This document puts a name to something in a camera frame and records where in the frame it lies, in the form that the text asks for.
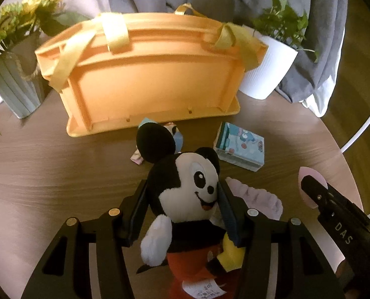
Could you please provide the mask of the lavender fluffy cloth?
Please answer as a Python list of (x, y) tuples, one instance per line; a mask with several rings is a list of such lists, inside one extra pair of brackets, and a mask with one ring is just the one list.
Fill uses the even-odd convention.
[(283, 213), (282, 201), (265, 189), (257, 189), (243, 184), (237, 179), (226, 177), (226, 183), (234, 196), (242, 198), (249, 209), (256, 209), (266, 217), (279, 221)]

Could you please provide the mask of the Mickey Mouse plush toy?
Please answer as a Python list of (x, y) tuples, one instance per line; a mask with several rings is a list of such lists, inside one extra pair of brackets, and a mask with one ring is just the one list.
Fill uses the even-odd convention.
[(229, 239), (218, 213), (220, 165), (211, 147), (177, 152), (168, 128), (146, 122), (136, 145), (153, 166), (146, 196), (155, 219), (140, 243), (143, 273), (168, 265), (174, 280), (170, 298), (233, 298), (245, 250)]

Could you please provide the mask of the white floor lamp pole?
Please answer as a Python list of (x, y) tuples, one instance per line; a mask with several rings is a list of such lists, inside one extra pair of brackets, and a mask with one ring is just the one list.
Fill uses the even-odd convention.
[(364, 124), (357, 130), (357, 132), (351, 137), (351, 139), (343, 145), (340, 149), (341, 153), (346, 152), (365, 132), (365, 130), (370, 126), (370, 116), (364, 122)]

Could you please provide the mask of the blue tissue pack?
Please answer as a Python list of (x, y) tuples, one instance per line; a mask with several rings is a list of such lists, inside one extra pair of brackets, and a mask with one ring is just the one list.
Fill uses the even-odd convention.
[(213, 143), (219, 159), (256, 172), (265, 164), (265, 140), (249, 130), (222, 122)]

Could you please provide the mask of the white plant pot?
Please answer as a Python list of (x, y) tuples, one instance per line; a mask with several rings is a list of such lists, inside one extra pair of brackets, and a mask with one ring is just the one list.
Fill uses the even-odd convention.
[(240, 85), (240, 92), (258, 100), (266, 99), (282, 81), (294, 63), (298, 51), (269, 36), (262, 35), (255, 29), (243, 26), (254, 37), (268, 46), (261, 64), (245, 73)]

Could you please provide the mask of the green potted plant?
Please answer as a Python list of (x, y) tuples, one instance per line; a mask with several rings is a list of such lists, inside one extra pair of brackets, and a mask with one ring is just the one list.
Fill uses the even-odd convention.
[(260, 34), (275, 39), (295, 51), (311, 53), (314, 62), (317, 63), (319, 52), (303, 46), (306, 40), (308, 15), (306, 11), (298, 15), (288, 0), (271, 0), (271, 7), (265, 8), (260, 15), (253, 18), (251, 24)]

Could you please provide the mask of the orange plastic crate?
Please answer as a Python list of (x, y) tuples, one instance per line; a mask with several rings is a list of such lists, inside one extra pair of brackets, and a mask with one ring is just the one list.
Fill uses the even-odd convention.
[(41, 74), (72, 137), (239, 112), (237, 92), (268, 47), (245, 27), (184, 4), (172, 13), (102, 13), (42, 44)]

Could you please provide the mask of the grey curtain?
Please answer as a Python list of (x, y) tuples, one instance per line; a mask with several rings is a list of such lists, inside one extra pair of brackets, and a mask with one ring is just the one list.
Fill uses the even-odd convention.
[[(276, 90), (291, 103), (328, 105), (334, 92), (345, 35), (348, 0), (288, 0), (296, 13), (306, 12), (308, 27), (294, 64)], [(270, 0), (109, 0), (112, 11), (170, 12), (190, 3), (200, 13), (221, 22), (251, 25), (250, 20), (271, 5)]]

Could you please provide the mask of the grey-green ribbed vase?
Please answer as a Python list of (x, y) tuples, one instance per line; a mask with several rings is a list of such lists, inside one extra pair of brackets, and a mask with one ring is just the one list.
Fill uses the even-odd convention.
[(32, 115), (51, 89), (35, 55), (39, 38), (32, 33), (0, 55), (0, 96), (19, 119)]

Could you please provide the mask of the sunflower bouquet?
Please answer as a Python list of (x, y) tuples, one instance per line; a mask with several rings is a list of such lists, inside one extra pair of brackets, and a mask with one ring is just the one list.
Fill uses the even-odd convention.
[(40, 39), (54, 37), (89, 18), (66, 10), (63, 0), (22, 0), (0, 9), (0, 55), (38, 32)]

